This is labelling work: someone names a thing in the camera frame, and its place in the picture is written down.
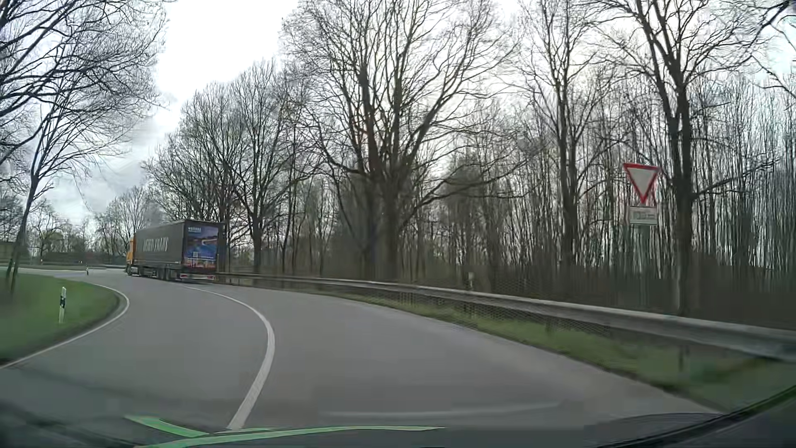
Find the asphalt road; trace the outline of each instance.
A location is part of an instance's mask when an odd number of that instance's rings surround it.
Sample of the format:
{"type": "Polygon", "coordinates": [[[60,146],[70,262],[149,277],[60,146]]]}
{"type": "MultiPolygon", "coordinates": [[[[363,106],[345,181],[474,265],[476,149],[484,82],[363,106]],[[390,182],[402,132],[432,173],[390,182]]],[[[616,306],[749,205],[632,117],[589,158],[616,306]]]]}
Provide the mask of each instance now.
{"type": "Polygon", "coordinates": [[[129,298],[124,315],[99,331],[0,369],[0,401],[89,429],[120,431],[102,425],[122,415],[216,428],[549,428],[710,411],[564,356],[389,308],[191,285],[200,291],[114,269],[37,273],[129,298]]]}

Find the white lane marking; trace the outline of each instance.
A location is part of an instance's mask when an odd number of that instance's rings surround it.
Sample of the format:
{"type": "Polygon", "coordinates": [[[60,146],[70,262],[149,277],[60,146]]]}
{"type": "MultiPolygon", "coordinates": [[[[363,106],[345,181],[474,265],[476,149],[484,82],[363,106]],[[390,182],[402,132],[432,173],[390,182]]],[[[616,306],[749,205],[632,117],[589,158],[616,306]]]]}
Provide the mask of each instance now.
{"type": "Polygon", "coordinates": [[[27,361],[27,360],[33,358],[34,356],[39,356],[39,355],[41,355],[43,353],[49,352],[50,350],[53,350],[55,348],[59,348],[62,345],[69,344],[70,342],[74,342],[74,341],[76,341],[76,340],[78,340],[78,339],[80,339],[82,337],[88,336],[88,335],[92,334],[93,332],[99,331],[100,329],[105,328],[106,326],[116,322],[121,316],[124,316],[124,313],[127,312],[128,308],[130,308],[130,299],[127,297],[127,295],[125,293],[119,291],[118,289],[113,289],[113,288],[111,288],[109,286],[105,286],[105,285],[97,285],[96,283],[91,283],[91,285],[96,285],[96,286],[99,286],[101,288],[110,289],[114,293],[119,294],[124,299],[124,308],[122,308],[122,311],[119,314],[117,314],[116,316],[113,316],[113,318],[111,318],[110,320],[106,320],[105,322],[103,322],[99,327],[91,328],[88,331],[82,332],[81,334],[76,335],[76,336],[72,336],[72,337],[70,337],[67,340],[62,340],[58,344],[51,345],[51,346],[49,346],[47,348],[43,348],[43,349],[39,350],[38,352],[31,353],[30,355],[24,356],[24,357],[22,357],[22,358],[20,358],[18,360],[11,361],[8,364],[0,365],[0,370],[4,369],[6,367],[11,367],[13,365],[19,364],[21,362],[27,361]]]}
{"type": "Polygon", "coordinates": [[[334,417],[354,417],[360,419],[379,418],[386,419],[431,419],[444,417],[478,417],[480,415],[515,414],[518,412],[540,411],[560,406],[561,403],[533,403],[515,404],[499,407],[471,407],[455,409],[452,411],[397,411],[397,412],[368,412],[368,411],[327,411],[324,415],[334,417]]]}
{"type": "Polygon", "coordinates": [[[240,428],[244,427],[246,419],[248,419],[248,416],[252,412],[252,408],[257,401],[257,397],[259,397],[259,393],[263,390],[265,380],[268,378],[268,372],[271,371],[271,364],[274,362],[274,350],[276,349],[274,329],[271,326],[271,322],[268,322],[268,319],[266,319],[261,312],[254,309],[251,305],[237,300],[236,298],[225,296],[224,294],[216,293],[215,291],[208,291],[207,289],[194,288],[192,286],[183,286],[183,288],[196,289],[197,291],[202,291],[203,293],[215,294],[219,297],[223,297],[225,299],[229,299],[230,301],[236,302],[237,304],[243,305],[255,313],[257,317],[263,321],[263,324],[265,324],[265,329],[268,333],[268,344],[265,350],[265,358],[263,358],[263,363],[259,366],[257,376],[255,376],[254,382],[249,388],[246,397],[244,397],[244,401],[240,404],[238,411],[232,416],[232,420],[230,420],[229,424],[227,425],[227,429],[229,430],[239,430],[240,428]]]}

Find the guardrail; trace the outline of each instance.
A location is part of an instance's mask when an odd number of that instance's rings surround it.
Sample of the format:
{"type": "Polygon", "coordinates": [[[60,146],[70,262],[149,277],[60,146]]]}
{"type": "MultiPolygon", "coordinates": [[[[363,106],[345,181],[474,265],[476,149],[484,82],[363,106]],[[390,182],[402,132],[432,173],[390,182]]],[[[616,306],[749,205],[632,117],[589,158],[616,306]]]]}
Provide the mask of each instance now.
{"type": "Polygon", "coordinates": [[[796,361],[796,332],[712,320],[670,316],[557,301],[545,301],[460,289],[319,277],[287,277],[252,273],[218,273],[220,281],[231,278],[260,279],[371,292],[408,294],[529,312],[562,320],[573,320],[637,333],[683,340],[777,360],[796,361]]]}

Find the grass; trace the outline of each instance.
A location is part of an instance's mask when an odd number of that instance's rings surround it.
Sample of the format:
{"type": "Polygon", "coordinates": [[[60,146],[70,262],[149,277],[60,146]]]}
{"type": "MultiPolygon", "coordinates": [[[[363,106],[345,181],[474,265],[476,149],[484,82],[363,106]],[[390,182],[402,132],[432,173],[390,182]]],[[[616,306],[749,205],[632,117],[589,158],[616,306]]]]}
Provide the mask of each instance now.
{"type": "Polygon", "coordinates": [[[719,348],[623,340],[569,328],[548,330],[528,320],[498,319],[452,306],[326,293],[460,324],[543,348],[685,396],[718,411],[733,411],[766,399],[796,382],[796,364],[719,348]]]}
{"type": "Polygon", "coordinates": [[[18,274],[14,295],[0,292],[0,364],[90,328],[109,316],[118,303],[115,293],[97,285],[18,274]],[[64,322],[59,324],[62,287],[67,300],[64,322]]]}

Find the yield sign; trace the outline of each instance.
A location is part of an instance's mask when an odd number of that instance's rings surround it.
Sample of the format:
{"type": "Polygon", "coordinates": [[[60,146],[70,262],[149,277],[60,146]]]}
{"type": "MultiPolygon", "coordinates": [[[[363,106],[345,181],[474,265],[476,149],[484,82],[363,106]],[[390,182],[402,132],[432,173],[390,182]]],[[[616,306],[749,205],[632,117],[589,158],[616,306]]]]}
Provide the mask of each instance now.
{"type": "Polygon", "coordinates": [[[655,185],[657,178],[658,167],[651,167],[650,165],[639,165],[638,163],[623,163],[627,177],[633,184],[638,198],[641,200],[642,205],[646,204],[647,197],[655,185]]]}

